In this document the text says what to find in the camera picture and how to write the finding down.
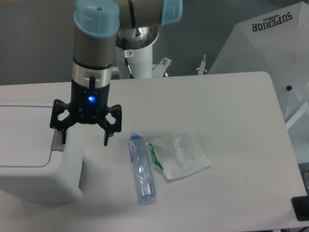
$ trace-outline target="bottle label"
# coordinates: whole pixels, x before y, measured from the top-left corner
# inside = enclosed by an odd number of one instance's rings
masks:
[[[154,146],[152,144],[148,144],[148,151],[150,153],[151,159],[153,161],[153,163],[158,166],[162,171],[164,171],[164,168],[162,166],[162,164],[158,161],[156,155],[155,155],[155,151],[154,151]]]
[[[136,154],[135,145],[132,141],[128,141],[127,145],[129,147],[129,152],[130,152],[130,157],[131,157],[131,162],[132,162]]]

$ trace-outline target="white table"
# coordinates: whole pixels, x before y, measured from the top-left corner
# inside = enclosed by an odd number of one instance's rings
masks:
[[[1,86],[0,100],[70,101],[70,83]],[[308,226],[291,198],[305,189],[276,94],[264,72],[111,82],[123,131],[103,146],[98,125],[75,125],[86,156],[81,202],[39,205],[0,191],[1,232],[241,232]],[[212,167],[137,204],[126,141],[192,127]]]

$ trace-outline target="clear plastic bag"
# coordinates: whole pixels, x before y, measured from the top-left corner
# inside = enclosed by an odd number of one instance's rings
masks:
[[[146,147],[152,165],[163,171],[168,180],[186,177],[210,167],[190,128],[153,139]]]

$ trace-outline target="gray wall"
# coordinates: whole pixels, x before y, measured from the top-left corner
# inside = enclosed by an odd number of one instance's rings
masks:
[[[164,26],[154,62],[172,59],[171,75],[195,74],[203,54],[216,59],[237,22],[301,0],[183,0],[179,23]],[[73,0],[0,1],[0,85],[71,79]]]

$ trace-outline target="plastic water bottle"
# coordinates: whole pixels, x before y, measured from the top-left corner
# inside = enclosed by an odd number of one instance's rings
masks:
[[[139,204],[155,202],[156,190],[145,140],[133,132],[128,142]]]

